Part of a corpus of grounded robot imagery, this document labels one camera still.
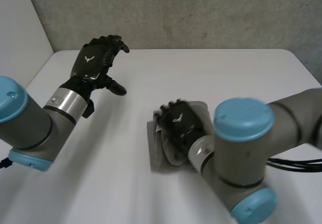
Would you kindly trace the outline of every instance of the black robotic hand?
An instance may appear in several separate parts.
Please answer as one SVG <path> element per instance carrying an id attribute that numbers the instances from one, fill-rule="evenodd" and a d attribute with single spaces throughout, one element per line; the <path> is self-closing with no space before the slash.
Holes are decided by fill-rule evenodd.
<path id="1" fill-rule="evenodd" d="M 114 57 L 120 50 L 130 52 L 121 36 L 109 35 L 92 39 L 79 52 L 70 77 L 86 80 L 91 83 L 93 89 L 107 88 L 116 95 L 124 96 L 125 88 L 106 75 L 109 68 L 113 66 Z"/>
<path id="2" fill-rule="evenodd" d="M 202 121 L 185 101 L 169 102 L 168 106 L 160 109 L 162 113 L 154 116 L 157 123 L 175 147 L 188 155 L 191 145 L 207 135 Z"/>
<path id="3" fill-rule="evenodd" d="M 79 52 L 70 79 L 60 86 L 78 93 L 85 99 L 88 106 L 83 117 L 88 118 L 94 112 L 94 104 L 90 99 L 93 90 L 106 88 L 118 96 L 126 94 L 125 88 L 107 75 L 120 50 L 130 52 L 121 36 L 109 35 L 92 39 Z"/>

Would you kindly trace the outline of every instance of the gray wall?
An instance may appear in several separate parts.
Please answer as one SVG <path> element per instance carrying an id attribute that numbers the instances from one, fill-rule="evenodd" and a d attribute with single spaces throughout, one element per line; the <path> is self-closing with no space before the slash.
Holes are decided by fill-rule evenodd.
<path id="1" fill-rule="evenodd" d="M 32 0 L 55 51 L 119 34 L 132 49 L 281 48 L 322 82 L 322 0 Z"/>

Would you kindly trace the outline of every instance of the light blue joint cap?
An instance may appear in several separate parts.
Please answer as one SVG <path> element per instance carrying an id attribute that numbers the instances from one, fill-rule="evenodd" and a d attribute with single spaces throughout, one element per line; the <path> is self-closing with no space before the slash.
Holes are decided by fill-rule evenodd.
<path id="1" fill-rule="evenodd" d="M 277 196 L 271 188 L 264 188 L 238 203 L 230 212 L 239 224 L 258 224 L 276 209 Z"/>
<path id="2" fill-rule="evenodd" d="M 8 158 L 12 162 L 28 166 L 30 168 L 47 171 L 54 161 L 43 160 L 40 158 L 24 155 L 15 151 L 10 151 Z"/>
<path id="3" fill-rule="evenodd" d="M 0 123 L 17 117 L 26 108 L 28 93 L 13 79 L 0 76 Z"/>
<path id="4" fill-rule="evenodd" d="M 272 128 L 274 114 L 259 100 L 232 98 L 219 104 L 214 119 L 214 129 L 219 137 L 232 142 L 247 142 Z"/>

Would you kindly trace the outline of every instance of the black cable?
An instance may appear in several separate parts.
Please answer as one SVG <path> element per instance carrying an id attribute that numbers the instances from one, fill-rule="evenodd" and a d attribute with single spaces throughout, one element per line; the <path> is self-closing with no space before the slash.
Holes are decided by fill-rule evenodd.
<path id="1" fill-rule="evenodd" d="M 267 165 L 280 170 L 286 170 L 286 171 L 302 172 L 302 173 L 317 173 L 317 172 L 322 172 L 321 162 L 322 162 L 322 159 L 292 161 L 292 160 L 269 158 L 267 160 Z"/>
<path id="2" fill-rule="evenodd" d="M 12 163 L 13 162 L 10 159 L 5 158 L 5 159 L 1 160 L 1 162 L 0 162 L 0 169 L 1 168 L 8 168 L 9 166 L 12 165 Z"/>

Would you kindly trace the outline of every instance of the robotic thumb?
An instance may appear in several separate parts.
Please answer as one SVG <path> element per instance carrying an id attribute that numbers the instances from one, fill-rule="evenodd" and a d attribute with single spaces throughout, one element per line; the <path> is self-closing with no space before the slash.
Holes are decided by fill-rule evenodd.
<path id="1" fill-rule="evenodd" d="M 106 88 L 109 89 L 115 95 L 118 95 L 118 96 L 126 95 L 126 89 L 120 84 L 118 84 L 115 80 L 113 80 L 112 83 Z"/>

